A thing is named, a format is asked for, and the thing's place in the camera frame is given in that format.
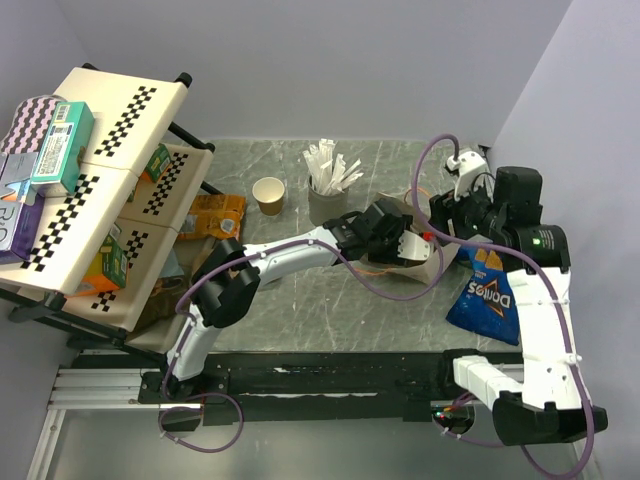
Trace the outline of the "brown paper takeout bag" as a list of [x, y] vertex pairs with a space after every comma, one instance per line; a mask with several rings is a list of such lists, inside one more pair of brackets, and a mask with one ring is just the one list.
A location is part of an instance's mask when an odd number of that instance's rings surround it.
[[409, 232], [398, 241], [395, 250], [395, 260], [391, 254], [365, 255], [360, 263], [365, 266], [365, 272], [370, 275], [398, 275], [416, 280], [422, 284], [430, 284], [436, 277], [439, 268], [445, 272], [454, 260], [458, 247], [449, 244], [442, 246], [443, 262], [436, 248], [437, 239], [426, 230], [425, 224], [417, 217], [415, 209], [408, 203], [409, 191], [403, 198], [378, 192], [373, 200], [386, 200], [396, 207], [403, 215], [409, 215]]

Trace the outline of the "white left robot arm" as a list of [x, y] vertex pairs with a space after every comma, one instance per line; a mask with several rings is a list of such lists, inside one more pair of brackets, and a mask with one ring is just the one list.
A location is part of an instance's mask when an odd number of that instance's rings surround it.
[[412, 230], [412, 217], [387, 199], [284, 240], [244, 246], [234, 238], [222, 241], [176, 304], [185, 322], [166, 354], [162, 394], [177, 402], [195, 395], [197, 376], [220, 332], [244, 318], [265, 285], [315, 267], [349, 265], [364, 256], [406, 266], [429, 255], [428, 244]]

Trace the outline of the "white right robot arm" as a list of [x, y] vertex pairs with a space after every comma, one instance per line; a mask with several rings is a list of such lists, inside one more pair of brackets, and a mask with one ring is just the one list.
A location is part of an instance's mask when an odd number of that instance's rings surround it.
[[[431, 222], [451, 227], [452, 241], [500, 255], [519, 320], [523, 379], [501, 372], [485, 356], [462, 350], [437, 373], [448, 398], [468, 391], [489, 408], [500, 441], [508, 446], [593, 439], [608, 427], [607, 411], [593, 405], [579, 370], [568, 291], [568, 240], [541, 221], [542, 177], [527, 167], [452, 168], [453, 190], [430, 201]], [[492, 178], [493, 188], [485, 180]]]

